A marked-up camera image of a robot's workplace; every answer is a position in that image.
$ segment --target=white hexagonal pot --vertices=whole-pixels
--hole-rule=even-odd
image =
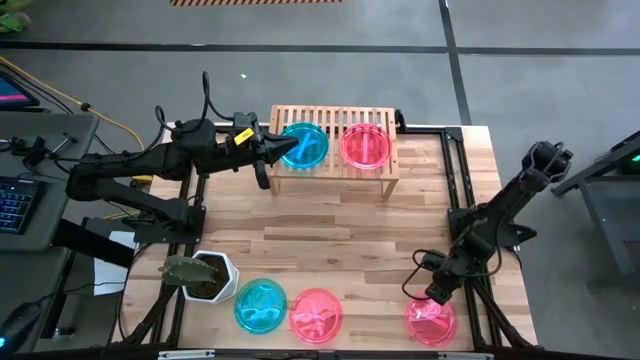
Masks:
[[[233,295],[236,294],[236,290],[238,290],[238,278],[240,277],[240,271],[238,271],[238,269],[236,269],[233,266],[233,264],[231,263],[231,260],[225,253],[198,250],[193,255],[195,259],[200,259],[201,257],[207,257],[207,256],[219,256],[224,259],[224,263],[227,266],[226,271],[229,274],[229,281],[227,282],[227,284],[222,288],[222,291],[220,291],[218,295],[213,299],[201,299],[201,298],[193,297],[189,295],[189,292],[187,291],[186,286],[182,287],[182,293],[184,294],[184,298],[190,301],[200,301],[200,302],[207,302],[211,304],[218,304],[233,297]]]

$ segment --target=computer monitor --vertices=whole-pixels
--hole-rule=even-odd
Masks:
[[[38,106],[40,101],[18,84],[11,76],[0,71],[0,110],[14,110]]]

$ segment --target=concrete floor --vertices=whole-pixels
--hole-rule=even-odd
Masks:
[[[36,2],[22,39],[272,45],[445,46],[437,0],[349,0],[343,4],[171,8],[156,0]],[[458,46],[640,47],[634,0],[449,0]],[[57,88],[127,124],[145,143],[168,117],[198,116],[200,72],[211,75],[223,112],[270,106],[390,106],[422,124],[461,123],[446,54],[143,53],[2,50]],[[501,179],[519,170],[537,140],[564,141],[572,172],[590,164],[640,122],[640,57],[460,56],[474,125],[487,125]],[[103,124],[114,149],[133,139]],[[99,203],[71,204],[67,217],[104,216]],[[517,219],[537,229],[523,245],[536,332],[548,349],[640,358],[640,297],[592,294],[585,282],[613,270],[577,192],[546,192]]]

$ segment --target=soil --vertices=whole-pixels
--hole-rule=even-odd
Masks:
[[[200,260],[218,269],[218,272],[214,275],[216,280],[215,284],[210,282],[200,283],[198,286],[190,286],[187,288],[189,295],[199,299],[213,299],[215,298],[222,288],[229,282],[229,273],[227,272],[227,265],[224,259],[220,256],[209,255],[207,257],[199,257]]]

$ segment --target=wooden tabletop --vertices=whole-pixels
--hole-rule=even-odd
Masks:
[[[489,130],[462,129],[476,202],[484,202],[501,188]],[[333,292],[342,303],[344,322],[339,335],[321,348],[429,350],[412,341],[405,329],[408,299],[400,284],[414,269],[410,259],[414,250],[447,252],[450,246],[442,150],[436,136],[398,135],[398,151],[400,182],[386,203],[380,201],[380,184],[284,180],[288,182],[280,195],[272,197],[258,188],[251,167],[213,174],[205,195],[207,220],[199,248],[227,253],[240,270],[239,287],[256,278],[277,281],[287,292],[289,305],[308,288]],[[459,176],[457,161],[454,164]],[[151,193],[177,197],[179,186],[156,178]],[[464,195],[458,196],[464,206]],[[123,316],[127,333],[158,296],[157,269],[166,252],[166,245],[151,246],[131,271]],[[520,268],[512,254],[503,252],[503,258],[502,270],[491,278],[495,299],[521,334],[535,343]],[[489,268],[495,265],[494,259]],[[421,272],[408,289],[423,290],[430,280],[429,273]],[[458,314],[459,330],[445,349],[472,350],[464,292],[456,291],[450,303]],[[233,304],[234,299],[219,305],[187,302],[180,347],[311,348],[294,336],[288,318],[270,334],[249,335],[236,324]],[[172,309],[167,312],[165,334]],[[489,340],[483,307],[480,315]]]

